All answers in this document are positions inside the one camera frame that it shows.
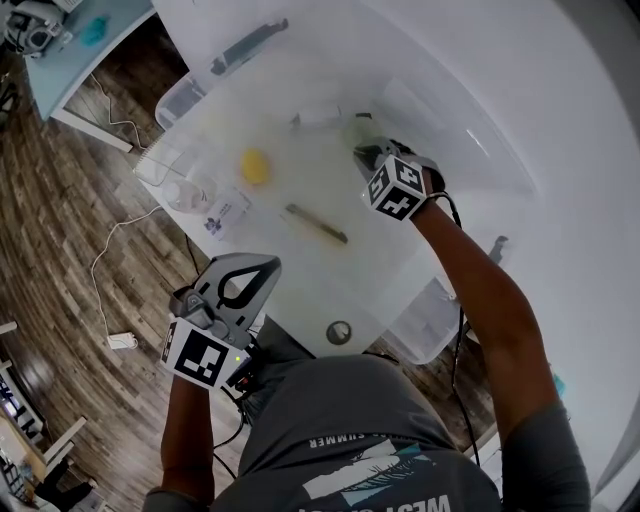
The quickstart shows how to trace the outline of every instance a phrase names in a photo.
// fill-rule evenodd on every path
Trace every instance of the cable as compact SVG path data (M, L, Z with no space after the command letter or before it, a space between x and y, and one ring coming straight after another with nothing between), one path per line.
M187 241L187 249L189 250L189 255L191 256L191 261L193 262L193 267L196 269L196 274L200 275L200 271L198 270L198 264L196 263L196 258L193 255L193 251L191 250L191 239L189 235L184 234L184 238Z
M5 36L7 36L7 40L11 44L13 44L13 46L16 49L15 53L17 53L18 55L22 55L24 53L24 46L20 44L20 36L24 33L24 30L25 29L22 25L18 27L18 35L16 35L15 37L13 36L12 33L5 32Z
M147 217L151 216L152 214L154 214L155 212L161 209L162 209L162 206L156 206L153 210L151 210L149 213L144 214L142 217L138 217L137 219L133 219L133 220L128 220L126 222L119 222L118 224L113 226L111 233L109 233L109 236L107 237L107 243L104 246L104 250L100 254L98 254L96 259L93 260L93 263L91 264L91 280L93 281L93 288L96 291L96 296L98 297L98 309L100 310L100 314L102 315L102 320L104 322L104 330L107 335L107 341L109 340L109 326L107 325L107 317L105 316L104 311L102 309L102 298L100 297L100 291L98 290L98 283L96 282L96 276L95 276L96 265L98 264L98 261L100 261L100 258L102 258L106 254L107 250L109 249L109 242L111 242L111 237L113 236L117 228L119 228L120 226L128 226L129 224L133 224L135 222L138 222L139 220L146 219ZM135 345L131 348L136 348L137 346L138 346L138 342L136 340Z
M119 124L130 124L131 126L133 126L133 130L136 132L136 139L138 139L138 147L141 150L145 150L148 149L148 146L143 146L142 143L140 142L140 133L138 132L138 127L136 126L136 124L133 121L112 121L111 120L111 98L109 96L107 96L107 93L104 92L104 89L102 88L102 85L100 84L100 82L98 82L98 79L95 77L95 75L93 73L91 73L91 78L93 78L93 81L96 83L96 85L98 86L98 88L100 89L100 92L102 93L102 95L107 98L107 111L109 112L109 124L111 126L117 126Z
M216 460L217 460L220 464L222 464L222 466L224 467L224 469L226 469L226 470L227 470L227 473L229 473L229 474L231 475L231 478L233 478L233 479L235 480L237 477L236 477L236 475L233 473L233 471L231 471L231 468L229 468L229 466L227 466L227 465L225 464L225 462L224 462L220 457L218 457L218 456L215 454L215 452L213 453L213 456L216 458Z
M238 437L238 436L240 435L240 432L242 432L242 429L244 428L244 424L245 424L245 422L246 422L246 419L245 419L244 411L240 408L240 405L238 404L238 401L233 397L233 395L231 394L231 392L230 392L227 388L225 388L225 387L221 387L220 389L221 389L221 390L222 390L222 391L223 391L223 392L224 392L224 393L225 393L225 394L226 394L226 395L231 399L231 401L232 401L234 404L236 404L236 406L238 407L238 411L240 412L240 426L238 427L238 430L236 430L236 431L235 431L235 433L234 433L234 434L233 434L229 439L227 439L226 441L223 441L223 442L221 442L221 443L218 443L217 445L215 445L215 446L213 447L213 450L214 450L214 451L213 451L213 456L215 457L215 459L216 459L220 464L222 464L222 465L223 465L224 469L226 469L226 470L227 470L227 472L231 475L231 477L235 480L235 479L237 478L237 477L236 477L236 475L233 473L233 471L231 471L231 469L229 468L229 466L227 466L227 465L225 464L225 462L224 462L220 457L218 457L218 455L216 454L215 450L217 450L218 448L220 448L220 447L222 447L222 446L225 446L225 445L229 444L229 443L230 443L231 441L233 441L236 437Z
M215 445L213 449L216 450L222 446L226 446L231 441L233 441L236 437L238 437L240 435L240 432L242 432L242 429L244 428L244 424L245 424L244 411L240 411L240 425L238 426L238 430L236 430L235 433L226 441L222 441L221 443Z
M433 194L429 194L427 196L427 201L437 200L439 198L445 198L449 202L449 207L451 208L451 214L453 216L454 222L458 225L460 229L462 229L462 221L460 220L460 214L458 213L458 209L456 208L456 204L451 199L451 196L446 192L435 192ZM464 422L467 426L467 431L469 433L469 438L471 439L471 445L473 446L473 454L475 455L476 464L480 466L480 456L478 455L478 446L476 445L476 437L473 433L473 427L471 426L471 421L469 420L469 415L467 414L467 409L462 402L462 398L458 394L458 389L456 387L456 369L458 368L458 357L460 356L460 345L462 344L462 336L464 329L464 310L462 306L460 306L460 318L458 320L458 334L456 335L456 348L453 355L453 367L451 369L451 389L453 390L453 395L456 397L458 401L458 405L460 406L460 410L462 411L462 416L464 417Z

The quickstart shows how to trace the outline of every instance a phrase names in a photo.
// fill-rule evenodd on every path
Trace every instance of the person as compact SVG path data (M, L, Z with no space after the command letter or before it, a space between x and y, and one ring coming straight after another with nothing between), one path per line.
M2 44L0 43L0 58L2 58ZM6 74L0 78L0 133L5 130L11 112L18 102L18 93L16 85L13 82L6 82L9 75Z
M36 496L42 498L45 502L49 502L60 512L71 510L98 486L96 481L91 478L88 482L82 482L67 491L60 491L58 482L68 470L69 462L67 459L62 459L60 464L51 470L44 482L39 484L35 490Z
M143 511L589 510L586 470L527 299L435 201L411 220L482 346L502 445L502 502L391 362L282 357L270 324L258 336L270 364L243 403L252 429L238 478L214 501L209 394L174 377L162 485Z

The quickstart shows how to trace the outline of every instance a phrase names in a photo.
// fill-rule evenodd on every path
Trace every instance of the yellow ball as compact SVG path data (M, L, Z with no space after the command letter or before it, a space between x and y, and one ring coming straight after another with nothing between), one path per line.
M269 160L256 148L249 148L242 155L242 175L251 185L260 185L269 180Z

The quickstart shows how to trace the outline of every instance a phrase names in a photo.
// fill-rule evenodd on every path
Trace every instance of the white bottle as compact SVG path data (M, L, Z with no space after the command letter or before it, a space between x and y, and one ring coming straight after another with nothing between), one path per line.
M182 213L207 213L213 204L213 194L182 179L166 183L162 195L171 208Z

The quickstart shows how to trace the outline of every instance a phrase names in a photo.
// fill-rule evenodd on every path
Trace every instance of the wooden floor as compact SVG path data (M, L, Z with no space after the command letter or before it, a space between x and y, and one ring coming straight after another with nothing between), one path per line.
M75 471L90 475L115 511L139 509L161 478L160 440L170 376L159 364L168 325L170 292L196 273L182 231L163 211L121 230L97 269L112 333L132 331L138 349L112 351L93 292L89 267L116 222L156 206L131 173L137 155L51 120L43 123L24 83L22 64L11 72L21 102L0 134L0 324L19 330L2 336L0 351L14 362L26 390L55 439L84 415L89 421L71 453ZM162 94L186 68L157 18L146 22L96 70L114 101L114 118L133 119L143 144L160 134L153 113ZM71 110L106 126L106 101L89 79ZM132 130L114 133L135 140ZM200 266L204 256L196 251ZM461 354L459 388L476 436L493 423L479 348ZM377 351L393 352L383 342ZM469 445L451 394L451 350L425 367L405 371L432 401L461 448ZM238 424L235 407L212 396L214 436L226 439ZM237 467L246 431L219 455ZM214 466L217 491L230 478Z

